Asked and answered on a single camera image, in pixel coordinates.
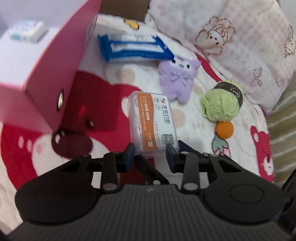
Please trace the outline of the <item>pink cardboard box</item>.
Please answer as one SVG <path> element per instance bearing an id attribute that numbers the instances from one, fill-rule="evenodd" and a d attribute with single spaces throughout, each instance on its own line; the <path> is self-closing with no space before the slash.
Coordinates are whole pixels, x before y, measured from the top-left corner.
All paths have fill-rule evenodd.
<path id="1" fill-rule="evenodd" d="M 57 129 L 94 31 L 100 1 L 1 1 L 1 121 L 37 132 Z M 35 43 L 13 40 L 19 20 L 42 21 Z"/>

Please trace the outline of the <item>orange label plastic box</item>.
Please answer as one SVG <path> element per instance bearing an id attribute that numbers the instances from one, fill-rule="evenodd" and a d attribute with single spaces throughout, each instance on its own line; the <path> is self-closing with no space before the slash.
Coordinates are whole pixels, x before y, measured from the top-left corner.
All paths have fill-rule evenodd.
<path id="1" fill-rule="evenodd" d="M 159 93 L 134 91 L 127 103 L 130 138 L 142 155 L 163 153 L 168 144 L 178 148 L 170 101 Z"/>

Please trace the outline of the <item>green yarn ball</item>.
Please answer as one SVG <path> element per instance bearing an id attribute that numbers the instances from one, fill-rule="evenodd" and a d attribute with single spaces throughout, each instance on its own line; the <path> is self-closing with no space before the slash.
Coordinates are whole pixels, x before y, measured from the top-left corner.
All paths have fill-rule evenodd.
<path id="1" fill-rule="evenodd" d="M 201 99 L 203 117 L 211 122 L 227 122 L 234 119 L 243 105 L 243 89 L 233 80 L 218 82 Z"/>

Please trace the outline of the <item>purple Kuromi plush toy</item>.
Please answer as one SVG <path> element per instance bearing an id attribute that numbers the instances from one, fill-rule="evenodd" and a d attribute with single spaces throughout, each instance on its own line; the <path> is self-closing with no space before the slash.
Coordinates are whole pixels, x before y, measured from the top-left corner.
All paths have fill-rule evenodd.
<path id="1" fill-rule="evenodd" d="M 169 101 L 177 100 L 180 104 L 189 101 L 200 66 L 199 60 L 189 60 L 178 55 L 173 60 L 159 62 L 159 83 Z"/>

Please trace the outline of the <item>white tissue pack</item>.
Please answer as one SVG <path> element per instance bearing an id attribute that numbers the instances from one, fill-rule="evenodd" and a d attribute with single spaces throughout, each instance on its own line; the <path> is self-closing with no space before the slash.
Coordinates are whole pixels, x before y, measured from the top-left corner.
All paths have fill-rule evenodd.
<path id="1" fill-rule="evenodd" d="M 8 35 L 14 41 L 38 42 L 47 32 L 43 21 L 22 19 L 9 27 Z"/>

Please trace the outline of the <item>orange ball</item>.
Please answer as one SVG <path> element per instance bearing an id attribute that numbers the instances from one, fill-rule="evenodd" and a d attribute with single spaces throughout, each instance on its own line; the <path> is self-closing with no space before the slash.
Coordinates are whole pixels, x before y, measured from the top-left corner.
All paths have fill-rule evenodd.
<path id="1" fill-rule="evenodd" d="M 228 139 L 234 133 L 234 126 L 230 121 L 218 122 L 215 128 L 217 136 L 221 139 Z"/>

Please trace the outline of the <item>pink checked cartoon pillow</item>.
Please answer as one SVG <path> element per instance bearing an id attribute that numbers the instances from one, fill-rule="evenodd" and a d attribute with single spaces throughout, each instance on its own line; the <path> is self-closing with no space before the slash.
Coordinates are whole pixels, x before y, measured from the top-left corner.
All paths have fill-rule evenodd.
<path id="1" fill-rule="evenodd" d="M 151 1 L 149 15 L 266 112 L 295 73 L 295 28 L 276 1 Z"/>

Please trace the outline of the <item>brown embroidered pillow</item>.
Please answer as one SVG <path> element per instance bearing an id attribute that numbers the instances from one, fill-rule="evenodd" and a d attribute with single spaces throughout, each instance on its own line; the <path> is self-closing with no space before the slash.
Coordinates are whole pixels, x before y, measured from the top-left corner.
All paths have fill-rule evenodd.
<path id="1" fill-rule="evenodd" d="M 143 22 L 149 3 L 149 0 L 103 0 L 99 13 Z"/>

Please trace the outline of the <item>blue wet wipes pack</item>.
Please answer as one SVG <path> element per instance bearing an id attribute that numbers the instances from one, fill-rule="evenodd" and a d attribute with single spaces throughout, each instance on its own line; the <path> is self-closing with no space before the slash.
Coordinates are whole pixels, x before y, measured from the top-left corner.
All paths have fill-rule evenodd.
<path id="1" fill-rule="evenodd" d="M 110 61 L 173 60 L 175 55 L 158 36 L 98 35 L 102 58 Z"/>

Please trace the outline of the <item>golden satin curtain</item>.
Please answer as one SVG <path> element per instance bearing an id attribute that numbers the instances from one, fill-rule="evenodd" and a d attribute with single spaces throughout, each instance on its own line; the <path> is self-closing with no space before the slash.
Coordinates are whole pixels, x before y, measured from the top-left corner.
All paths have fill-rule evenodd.
<path id="1" fill-rule="evenodd" d="M 282 186 L 295 169 L 295 77 L 267 117 L 275 183 Z"/>

